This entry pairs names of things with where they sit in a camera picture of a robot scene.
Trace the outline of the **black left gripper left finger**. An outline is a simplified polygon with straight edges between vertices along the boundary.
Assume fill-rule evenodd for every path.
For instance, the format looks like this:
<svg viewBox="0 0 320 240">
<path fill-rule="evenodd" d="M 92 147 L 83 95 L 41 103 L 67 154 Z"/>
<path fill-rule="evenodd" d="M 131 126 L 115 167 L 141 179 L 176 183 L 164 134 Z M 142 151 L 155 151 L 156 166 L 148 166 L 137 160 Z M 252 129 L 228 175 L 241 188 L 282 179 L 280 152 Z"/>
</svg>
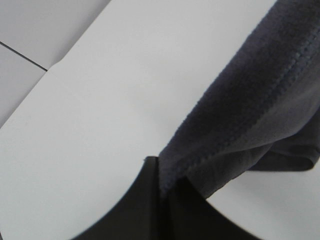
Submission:
<svg viewBox="0 0 320 240">
<path fill-rule="evenodd" d="M 158 158 L 148 156 L 124 196 L 75 240 L 159 240 Z"/>
</svg>

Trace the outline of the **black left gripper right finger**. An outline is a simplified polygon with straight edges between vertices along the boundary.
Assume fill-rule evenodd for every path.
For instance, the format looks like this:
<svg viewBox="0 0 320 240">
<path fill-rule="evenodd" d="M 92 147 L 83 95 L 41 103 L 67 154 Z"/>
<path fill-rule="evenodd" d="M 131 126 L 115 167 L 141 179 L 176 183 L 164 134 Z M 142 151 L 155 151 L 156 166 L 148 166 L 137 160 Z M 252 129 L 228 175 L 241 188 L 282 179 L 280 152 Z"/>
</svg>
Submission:
<svg viewBox="0 0 320 240">
<path fill-rule="evenodd" d="M 243 230 L 212 207 L 187 178 L 167 196 L 169 236 L 172 240 L 251 240 Z"/>
</svg>

